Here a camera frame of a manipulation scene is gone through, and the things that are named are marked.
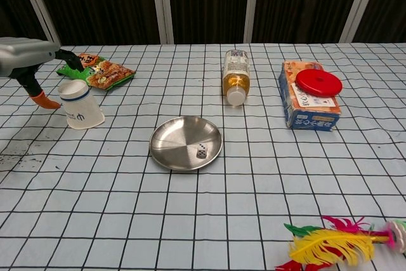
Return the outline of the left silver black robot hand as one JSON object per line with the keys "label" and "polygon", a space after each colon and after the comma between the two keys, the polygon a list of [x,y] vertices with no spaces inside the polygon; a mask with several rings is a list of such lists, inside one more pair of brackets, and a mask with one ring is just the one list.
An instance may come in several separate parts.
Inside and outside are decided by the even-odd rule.
{"label": "left silver black robot hand", "polygon": [[46,96],[35,77],[39,67],[53,59],[63,60],[71,69],[84,70],[79,57],[61,49],[57,43],[26,37],[1,38],[1,77],[17,80],[30,98],[44,109],[60,108],[58,102]]}

